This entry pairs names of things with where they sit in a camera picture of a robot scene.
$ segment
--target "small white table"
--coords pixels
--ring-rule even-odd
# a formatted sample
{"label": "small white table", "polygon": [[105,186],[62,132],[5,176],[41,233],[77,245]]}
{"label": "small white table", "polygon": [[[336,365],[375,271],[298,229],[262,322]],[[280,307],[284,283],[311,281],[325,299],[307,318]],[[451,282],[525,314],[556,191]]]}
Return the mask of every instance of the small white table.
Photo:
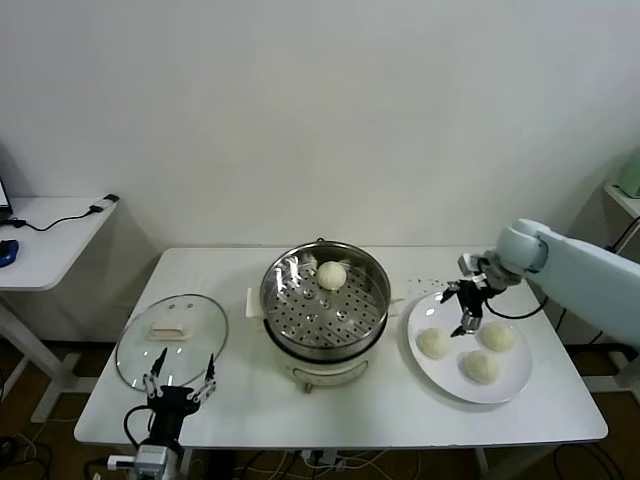
{"label": "small white table", "polygon": [[[15,198],[11,203],[14,217],[45,227],[62,217],[82,215],[100,198]],[[114,210],[115,205],[112,205],[103,212],[61,222],[46,232],[36,232],[26,226],[20,229],[0,227],[0,240],[15,239],[19,242],[15,262],[0,268],[0,292],[44,291],[55,287]],[[62,393],[91,393],[96,379],[79,378],[73,374],[80,355],[69,354],[62,362],[59,361],[16,317],[4,299],[0,300],[0,334],[24,354],[6,379],[5,396],[29,361],[51,378],[47,391],[33,412],[32,422],[44,422]]]}
{"label": "small white table", "polygon": [[[483,247],[367,248],[395,289],[409,299],[424,294],[431,279],[459,278],[461,252]],[[262,322],[245,318],[247,287],[259,286],[282,248],[180,248],[167,250],[132,314],[165,297],[197,293],[227,311],[230,334],[216,365],[217,391],[185,420],[187,448],[386,449],[557,445],[603,438],[607,425],[545,317],[520,322],[533,352],[527,388],[504,405],[475,405],[440,390],[419,370],[406,344],[405,315],[392,316],[364,375],[352,383],[302,393],[280,370]],[[395,304],[406,310],[408,300]],[[493,300],[510,314],[538,305],[521,285]],[[124,445],[125,413],[146,402],[119,378],[112,353],[75,427],[78,441]],[[133,415],[134,437],[147,436],[147,416]],[[527,450],[486,478],[508,478],[552,447]]]}

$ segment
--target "blue mouse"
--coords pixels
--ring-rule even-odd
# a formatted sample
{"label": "blue mouse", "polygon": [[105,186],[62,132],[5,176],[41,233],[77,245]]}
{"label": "blue mouse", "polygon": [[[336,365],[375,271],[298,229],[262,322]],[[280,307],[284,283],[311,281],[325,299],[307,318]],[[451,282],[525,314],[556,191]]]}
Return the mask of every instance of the blue mouse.
{"label": "blue mouse", "polygon": [[19,244],[17,240],[0,241],[0,268],[11,265],[18,256]]}

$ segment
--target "green object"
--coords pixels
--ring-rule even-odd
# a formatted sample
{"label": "green object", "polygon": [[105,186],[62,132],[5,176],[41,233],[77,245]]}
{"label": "green object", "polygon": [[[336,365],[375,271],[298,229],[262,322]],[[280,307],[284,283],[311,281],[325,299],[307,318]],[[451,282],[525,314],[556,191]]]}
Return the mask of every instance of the green object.
{"label": "green object", "polygon": [[620,173],[620,190],[631,198],[640,198],[640,148],[636,148],[627,159]]}

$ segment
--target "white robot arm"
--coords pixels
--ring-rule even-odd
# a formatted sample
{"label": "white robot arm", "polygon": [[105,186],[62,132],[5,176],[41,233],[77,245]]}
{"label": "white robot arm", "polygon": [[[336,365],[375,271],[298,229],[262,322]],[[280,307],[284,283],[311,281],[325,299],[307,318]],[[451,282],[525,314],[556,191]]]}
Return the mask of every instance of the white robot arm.
{"label": "white robot arm", "polygon": [[502,231],[495,250],[463,255],[459,264],[471,280],[450,284],[464,312],[457,335],[477,330],[482,302],[526,278],[594,327],[640,349],[640,265],[630,260],[518,220]]}

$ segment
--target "stainless steel steamer basket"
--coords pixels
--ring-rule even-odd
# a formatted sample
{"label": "stainless steel steamer basket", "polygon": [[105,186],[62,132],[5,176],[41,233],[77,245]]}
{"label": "stainless steel steamer basket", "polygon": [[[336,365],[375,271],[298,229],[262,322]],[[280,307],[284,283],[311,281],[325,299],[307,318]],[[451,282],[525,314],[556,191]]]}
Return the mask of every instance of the stainless steel steamer basket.
{"label": "stainless steel steamer basket", "polygon": [[[327,261],[347,270],[346,283],[335,292],[316,282],[318,266]],[[262,279],[260,301],[267,332],[282,350],[306,362],[332,364],[376,343],[386,326],[391,287],[371,255],[319,239],[273,262]]]}

